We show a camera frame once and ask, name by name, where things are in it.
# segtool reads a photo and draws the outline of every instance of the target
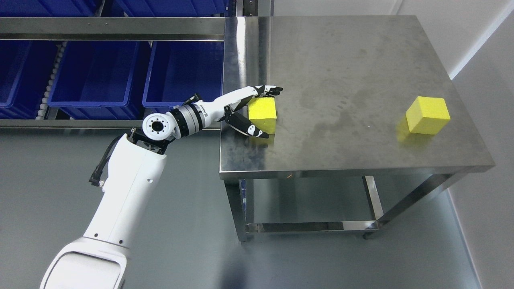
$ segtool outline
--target blue bin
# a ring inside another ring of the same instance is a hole
[[[193,93],[204,101],[221,95],[223,42],[154,42],[143,106],[165,113]]]
[[[148,42],[68,42],[48,105],[74,119],[138,119]]]
[[[56,54],[52,41],[0,41],[0,118],[36,117]]]
[[[116,0],[129,16],[197,17],[225,13],[228,0]]]
[[[0,0],[0,16],[92,16],[99,4],[100,0]]]

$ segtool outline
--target stainless steel table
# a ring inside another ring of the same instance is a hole
[[[427,194],[494,166],[415,16],[287,16],[226,19],[223,90],[284,87],[277,132],[248,139],[222,125],[219,174],[237,235],[361,231],[368,236]],[[409,134],[417,96],[442,97],[451,121],[437,135]],[[383,211],[376,175],[429,174]],[[253,223],[252,180],[362,176],[373,218]]]

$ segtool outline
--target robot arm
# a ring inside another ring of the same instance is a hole
[[[84,235],[66,245],[51,262],[40,289],[122,288],[129,247],[166,164],[168,144],[222,120],[245,135],[266,137],[237,110],[254,97],[275,96],[280,91],[271,85],[248,86],[212,102],[194,95],[169,113],[146,117],[142,130],[132,129],[130,135],[113,140],[89,179],[102,187],[102,201]],[[138,146],[138,142],[149,147]],[[108,178],[103,182],[100,177],[107,162]]]
[[[215,121],[225,120],[238,132],[268,138],[250,120],[238,113],[252,98],[274,97],[283,90],[274,85],[247,86],[224,94],[212,102],[204,102],[195,94],[166,114],[150,114],[143,121],[143,131],[153,140],[179,139],[199,132]]]

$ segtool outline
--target metal shelf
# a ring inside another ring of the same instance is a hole
[[[0,17],[0,40],[223,41],[224,17]]]
[[[224,17],[0,17],[0,40],[223,41]],[[130,129],[141,120],[0,119],[0,129]],[[219,130],[216,123],[205,130]]]

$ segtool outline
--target yellow cube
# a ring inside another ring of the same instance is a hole
[[[274,134],[277,125],[275,98],[259,97],[250,100],[248,103],[248,118],[263,132]]]
[[[418,96],[405,113],[411,133],[437,134],[450,121],[444,98]]]

